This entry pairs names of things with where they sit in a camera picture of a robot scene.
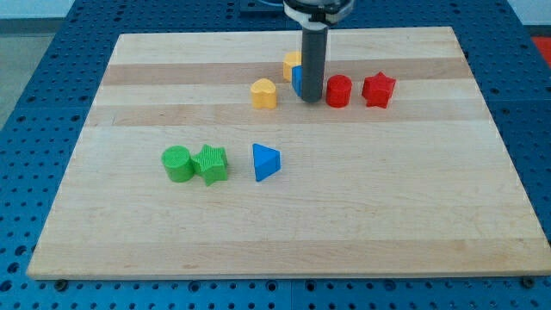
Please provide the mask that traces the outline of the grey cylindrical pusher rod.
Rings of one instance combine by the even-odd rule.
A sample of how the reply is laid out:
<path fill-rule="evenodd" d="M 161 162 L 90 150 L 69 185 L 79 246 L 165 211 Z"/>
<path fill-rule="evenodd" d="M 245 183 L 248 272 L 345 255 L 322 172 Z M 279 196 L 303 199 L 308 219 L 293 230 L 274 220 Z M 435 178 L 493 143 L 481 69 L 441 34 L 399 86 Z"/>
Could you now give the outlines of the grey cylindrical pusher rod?
<path fill-rule="evenodd" d="M 317 102 L 322 97 L 327 35 L 328 28 L 302 29 L 301 98 L 305 102 Z"/>

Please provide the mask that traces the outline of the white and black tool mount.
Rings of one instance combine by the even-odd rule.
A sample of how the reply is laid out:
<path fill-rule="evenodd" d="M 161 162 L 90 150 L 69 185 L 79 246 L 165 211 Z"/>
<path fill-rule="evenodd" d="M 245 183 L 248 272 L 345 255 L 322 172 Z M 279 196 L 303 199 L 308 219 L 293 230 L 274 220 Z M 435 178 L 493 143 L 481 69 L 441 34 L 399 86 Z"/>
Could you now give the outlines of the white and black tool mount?
<path fill-rule="evenodd" d="M 323 29 L 348 16 L 355 0 L 284 0 L 284 13 L 303 28 Z"/>

